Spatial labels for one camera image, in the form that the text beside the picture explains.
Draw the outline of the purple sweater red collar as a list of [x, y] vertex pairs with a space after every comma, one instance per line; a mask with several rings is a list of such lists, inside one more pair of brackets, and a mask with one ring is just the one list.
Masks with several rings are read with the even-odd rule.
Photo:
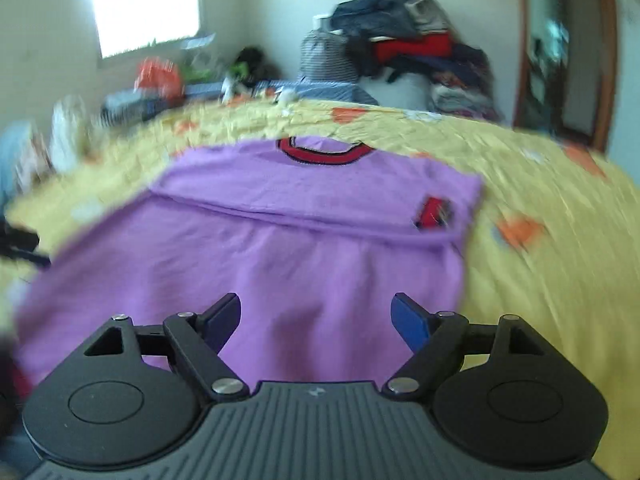
[[326, 138], [187, 151], [30, 284], [17, 364], [40, 382], [114, 314], [158, 324], [234, 292], [221, 356], [246, 382], [382, 382], [410, 354], [393, 296], [457, 307], [482, 189], [435, 159]]

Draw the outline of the black white patterned clothes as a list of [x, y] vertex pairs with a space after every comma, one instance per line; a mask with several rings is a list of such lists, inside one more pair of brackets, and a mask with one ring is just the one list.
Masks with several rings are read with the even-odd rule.
[[150, 89], [128, 89], [111, 93], [103, 100], [100, 117], [110, 125], [148, 122], [165, 110], [183, 106], [184, 97], [165, 98]]

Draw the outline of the pile of clothes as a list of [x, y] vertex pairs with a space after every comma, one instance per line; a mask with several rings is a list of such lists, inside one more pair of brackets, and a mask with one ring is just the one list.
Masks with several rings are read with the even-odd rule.
[[487, 54], [465, 44], [437, 0], [349, 0], [329, 17], [361, 77], [426, 79], [435, 112], [498, 122]]

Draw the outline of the white quilted jacket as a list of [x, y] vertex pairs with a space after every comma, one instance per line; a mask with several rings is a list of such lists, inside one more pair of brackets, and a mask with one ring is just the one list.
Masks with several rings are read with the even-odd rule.
[[55, 103], [49, 140], [49, 158], [57, 174], [73, 171], [96, 151], [96, 129], [80, 96], [66, 96]]

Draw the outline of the yellow carrot print quilt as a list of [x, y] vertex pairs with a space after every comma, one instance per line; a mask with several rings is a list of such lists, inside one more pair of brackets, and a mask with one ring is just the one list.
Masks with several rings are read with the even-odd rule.
[[[597, 464], [639, 474], [639, 190], [598, 154], [490, 122], [374, 106], [266, 100], [190, 105], [114, 141], [91, 162], [19, 198], [9, 216], [52, 259], [122, 208], [185, 152], [242, 142], [326, 138], [430, 158], [483, 180], [466, 234], [460, 311], [488, 323], [514, 313], [603, 393], [608, 429]], [[1, 331], [44, 271], [1, 265]]]

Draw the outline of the orange plastic bag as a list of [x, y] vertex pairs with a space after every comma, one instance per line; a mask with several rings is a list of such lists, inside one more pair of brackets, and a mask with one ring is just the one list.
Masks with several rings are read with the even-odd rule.
[[139, 65], [136, 90], [155, 92], [161, 99], [175, 101], [183, 98], [184, 84], [178, 66], [163, 58], [145, 58]]

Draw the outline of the green plastic chair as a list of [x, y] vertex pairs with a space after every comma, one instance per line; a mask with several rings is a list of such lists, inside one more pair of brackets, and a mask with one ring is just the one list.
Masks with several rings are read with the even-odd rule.
[[245, 62], [224, 66], [219, 62], [203, 63], [191, 62], [179, 65], [180, 75], [185, 84], [207, 84], [208, 82], [222, 81], [226, 77], [242, 80], [250, 70]]

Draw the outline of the white round plush ball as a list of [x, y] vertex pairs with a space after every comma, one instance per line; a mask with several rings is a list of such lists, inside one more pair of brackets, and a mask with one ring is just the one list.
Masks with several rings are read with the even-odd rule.
[[292, 88], [280, 88], [274, 95], [274, 102], [281, 106], [289, 106], [297, 102], [299, 96]]

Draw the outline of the blue quilted blanket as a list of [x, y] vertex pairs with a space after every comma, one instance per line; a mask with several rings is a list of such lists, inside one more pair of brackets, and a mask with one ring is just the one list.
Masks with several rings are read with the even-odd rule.
[[[371, 96], [359, 84], [339, 81], [310, 81], [310, 80], [263, 80], [256, 84], [250, 93], [257, 96], [260, 92], [271, 89], [293, 90], [300, 98], [310, 100], [323, 100], [335, 102], [347, 102], [366, 105], [378, 105], [378, 101]], [[190, 84], [184, 88], [184, 97], [187, 100], [203, 99], [216, 100], [222, 97], [222, 82], [212, 84]]]

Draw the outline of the checkered houndstooth bag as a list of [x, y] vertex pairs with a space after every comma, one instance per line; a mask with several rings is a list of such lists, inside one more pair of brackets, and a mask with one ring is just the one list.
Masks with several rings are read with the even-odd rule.
[[346, 40], [341, 36], [312, 30], [300, 47], [300, 76], [311, 81], [334, 81], [354, 84], [359, 76], [346, 54]]

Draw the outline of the window with grey frame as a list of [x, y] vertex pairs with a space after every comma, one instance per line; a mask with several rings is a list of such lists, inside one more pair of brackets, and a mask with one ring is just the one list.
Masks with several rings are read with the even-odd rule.
[[102, 58], [205, 34], [203, 0], [91, 0]]

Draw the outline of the brown wooden door frame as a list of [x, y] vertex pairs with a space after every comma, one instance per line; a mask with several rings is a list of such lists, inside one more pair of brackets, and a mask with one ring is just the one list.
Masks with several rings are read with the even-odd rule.
[[618, 69], [616, 0], [521, 0], [514, 125], [601, 153]]

